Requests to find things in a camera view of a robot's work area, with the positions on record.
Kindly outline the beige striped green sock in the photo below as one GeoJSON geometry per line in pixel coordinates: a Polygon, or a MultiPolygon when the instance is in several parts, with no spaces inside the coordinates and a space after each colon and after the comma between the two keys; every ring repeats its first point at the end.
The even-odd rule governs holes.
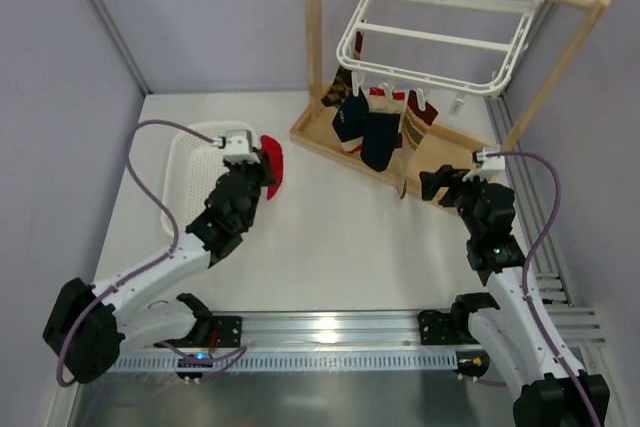
{"type": "Polygon", "coordinates": [[[438,110],[426,99],[421,89],[408,92],[400,129],[402,147],[400,170],[396,182],[396,190],[401,199],[407,194],[410,160],[438,115],[438,110]]]}

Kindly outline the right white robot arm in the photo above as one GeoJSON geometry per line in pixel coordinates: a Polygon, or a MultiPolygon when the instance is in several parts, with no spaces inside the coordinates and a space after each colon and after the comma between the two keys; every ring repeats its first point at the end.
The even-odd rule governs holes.
{"type": "Polygon", "coordinates": [[[485,350],[512,396],[516,425],[604,425],[610,389],[602,375],[587,372],[544,306],[512,233],[513,190],[450,165],[419,178],[423,200],[462,219],[467,259],[485,288],[457,296],[446,315],[429,312],[426,334],[442,327],[445,339],[485,350]]]}

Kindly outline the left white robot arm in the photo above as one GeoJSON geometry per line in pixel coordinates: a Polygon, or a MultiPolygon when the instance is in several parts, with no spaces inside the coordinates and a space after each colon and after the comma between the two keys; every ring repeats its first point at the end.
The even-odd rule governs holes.
{"type": "Polygon", "coordinates": [[[216,318],[195,295],[183,293],[153,306],[164,291],[226,259],[253,226],[259,200],[272,198],[284,177],[284,154],[263,139],[240,162],[224,160],[226,173],[204,208],[170,245],[110,279],[86,283],[76,277],[60,290],[43,331],[57,355],[62,387],[88,384],[118,358],[151,345],[203,347],[218,335],[216,318]]]}

